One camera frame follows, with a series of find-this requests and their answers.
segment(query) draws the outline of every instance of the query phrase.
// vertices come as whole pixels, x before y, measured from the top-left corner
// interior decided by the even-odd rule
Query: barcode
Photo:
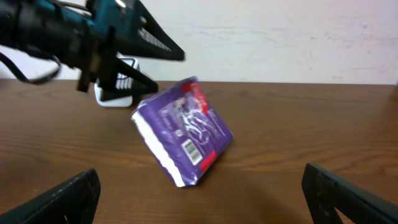
[[[187,153],[187,156],[189,157],[194,166],[197,165],[203,159],[199,150],[193,144],[191,139],[187,139],[184,143],[182,143],[181,146],[184,149],[185,153]]]

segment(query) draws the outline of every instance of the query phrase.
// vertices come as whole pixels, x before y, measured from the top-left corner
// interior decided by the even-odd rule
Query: purple wrapper
[[[140,102],[132,120],[177,187],[195,185],[233,138],[196,77]]]

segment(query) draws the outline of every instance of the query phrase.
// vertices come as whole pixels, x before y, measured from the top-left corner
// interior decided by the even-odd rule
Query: red label
[[[209,168],[210,165],[216,160],[217,154],[216,151],[212,151],[200,164],[200,169],[202,172],[206,171],[207,168]]]
[[[193,97],[195,97],[195,99],[199,101],[199,107],[201,108],[204,114],[207,114],[207,111],[209,110],[209,105],[207,103],[206,96],[202,92],[199,84],[186,83],[182,86],[182,91],[184,92],[192,91]]]
[[[191,90],[193,92],[193,96],[199,101],[199,106],[204,114],[207,114],[209,110],[209,106],[207,103],[207,99],[205,94],[202,92],[200,85],[197,83],[191,84]]]

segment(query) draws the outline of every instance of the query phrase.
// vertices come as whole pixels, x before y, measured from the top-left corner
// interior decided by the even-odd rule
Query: wood grain
[[[398,203],[395,86],[203,83],[234,142],[198,186],[178,189],[133,108],[102,108],[75,85],[0,80],[0,213],[89,167],[102,185],[95,223],[311,223],[308,162]]]

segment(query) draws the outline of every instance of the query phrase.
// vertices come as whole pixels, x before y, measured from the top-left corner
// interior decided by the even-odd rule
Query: wooden table
[[[234,142],[198,186],[178,189],[133,108],[102,108],[75,81],[0,80],[0,213],[89,167],[102,186],[95,223],[311,223],[308,162],[398,203],[395,86],[202,85]]]

